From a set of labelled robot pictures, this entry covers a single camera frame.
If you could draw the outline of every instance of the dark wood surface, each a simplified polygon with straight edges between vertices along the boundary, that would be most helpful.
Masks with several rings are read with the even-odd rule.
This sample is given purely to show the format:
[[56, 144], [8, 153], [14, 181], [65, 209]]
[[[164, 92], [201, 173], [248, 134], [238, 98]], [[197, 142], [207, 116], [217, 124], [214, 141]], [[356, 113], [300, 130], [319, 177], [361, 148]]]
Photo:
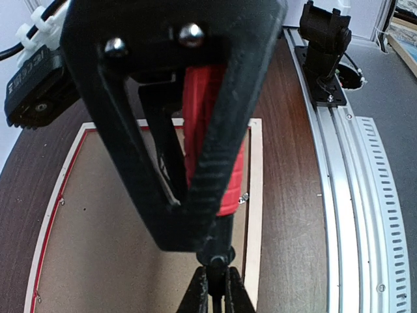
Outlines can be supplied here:
[[[130, 89], [134, 95], [135, 85]], [[258, 311], [325, 312], [320, 178], [300, 84], [284, 40], [278, 44], [255, 117], [263, 119], [265, 147]], [[32, 256], [53, 186], [80, 125], [90, 120], [79, 102], [49, 127], [24, 130], [10, 154], [0, 176], [0, 312], [23, 312]]]

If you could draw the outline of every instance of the screw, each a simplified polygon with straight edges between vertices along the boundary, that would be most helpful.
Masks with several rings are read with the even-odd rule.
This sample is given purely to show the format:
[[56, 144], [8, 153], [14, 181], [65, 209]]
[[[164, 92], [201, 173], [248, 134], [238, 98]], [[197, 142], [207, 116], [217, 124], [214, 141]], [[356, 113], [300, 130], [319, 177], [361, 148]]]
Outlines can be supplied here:
[[124, 41], [116, 37], [107, 41], [104, 53], [109, 57], [124, 57], [128, 54], [128, 50]]
[[38, 291], [36, 291], [36, 300], [38, 301], [38, 303], [42, 303], [42, 298], [40, 297], [40, 294]]
[[35, 106], [36, 112], [43, 112], [48, 108], [48, 105], [46, 103], [40, 103], [37, 106]]
[[380, 284], [378, 285], [377, 290], [379, 292], [384, 292], [386, 290], [386, 286], [384, 284]]
[[225, 265], [226, 262], [226, 258], [224, 256], [214, 256], [211, 260], [210, 260], [210, 266], [213, 267], [222, 267], [223, 265]]
[[240, 198], [239, 198], [239, 204], [243, 204], [249, 200], [249, 194], [245, 192]]
[[181, 28], [178, 41], [187, 48], [197, 48], [203, 44], [204, 37], [205, 34], [200, 26], [188, 23]]

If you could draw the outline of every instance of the white cable tie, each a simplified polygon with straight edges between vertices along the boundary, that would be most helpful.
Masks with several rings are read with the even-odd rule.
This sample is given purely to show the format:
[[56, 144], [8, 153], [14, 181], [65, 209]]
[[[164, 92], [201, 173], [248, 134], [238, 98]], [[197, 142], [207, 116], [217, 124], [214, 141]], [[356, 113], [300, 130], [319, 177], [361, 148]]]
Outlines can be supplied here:
[[31, 39], [27, 38], [27, 33], [30, 30], [30, 26], [26, 23], [19, 27], [18, 31], [16, 32], [16, 37], [22, 43], [22, 46], [28, 50], [33, 50], [36, 48], [36, 43], [34, 43]]
[[33, 11], [31, 15], [31, 19], [34, 23], [34, 25], [39, 29], [39, 31], [42, 31], [44, 33], [49, 33], [52, 30], [52, 25], [50, 19], [47, 21], [44, 21], [42, 19], [42, 14], [45, 12], [45, 8], [40, 6], [37, 7], [35, 11]]
[[375, 30], [378, 32], [378, 33], [382, 33], [382, 34], [384, 34], [384, 35], [388, 35], [388, 33], [386, 32], [386, 31], [381, 31], [378, 27], [376, 27], [376, 26], [374, 26], [374, 28], [375, 28]]

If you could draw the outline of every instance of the wooden frame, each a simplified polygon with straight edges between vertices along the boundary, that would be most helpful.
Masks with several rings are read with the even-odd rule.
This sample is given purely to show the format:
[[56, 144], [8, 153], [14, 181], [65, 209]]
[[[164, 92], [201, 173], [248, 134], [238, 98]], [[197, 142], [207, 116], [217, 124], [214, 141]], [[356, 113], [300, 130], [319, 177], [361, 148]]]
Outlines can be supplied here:
[[[173, 119], [174, 126], [182, 127], [183, 119]], [[140, 127], [147, 127], [146, 120], [138, 120]], [[244, 284], [248, 295], [256, 308], [259, 290], [259, 272], [261, 266], [261, 238], [262, 238], [262, 210], [263, 210], [263, 139], [262, 139], [262, 120], [251, 119], [248, 125], [251, 129], [250, 134], [250, 201], [248, 205], [248, 229], [246, 239], [246, 259], [244, 260]], [[36, 299], [38, 297], [37, 289], [39, 278], [42, 270], [42, 263], [48, 245], [48, 239], [53, 226], [53, 221], [57, 208], [64, 201], [63, 191], [70, 176], [71, 169], [77, 159], [79, 150], [89, 132], [95, 131], [94, 123], [82, 124], [68, 154], [64, 161], [63, 167], [57, 178], [55, 187], [46, 209], [42, 221], [38, 241], [25, 297], [24, 313], [33, 313], [35, 311]]]
[[[398, 18], [394, 18], [392, 21], [392, 26], [398, 29], [403, 29], [406, 33], [413, 33], [417, 35], [416, 25], [400, 20]], [[392, 31], [392, 33], [389, 33], [388, 43], [398, 53], [400, 58], [402, 58], [405, 64], [407, 64], [407, 66], [411, 69], [413, 74], [417, 77], [417, 60], [415, 60], [415, 58], [407, 51], [407, 49], [402, 45], [401, 40], [397, 39], [396, 36], [396, 31]]]
[[407, 22], [405, 20], [402, 20], [401, 18], [392, 18], [392, 21], [391, 22], [392, 23], [395, 23], [395, 24], [398, 24], [398, 25], [402, 25], [402, 26], [408, 27], [408, 28], [410, 28], [410, 29], [412, 29], [414, 31], [417, 31], [417, 25], [416, 24]]

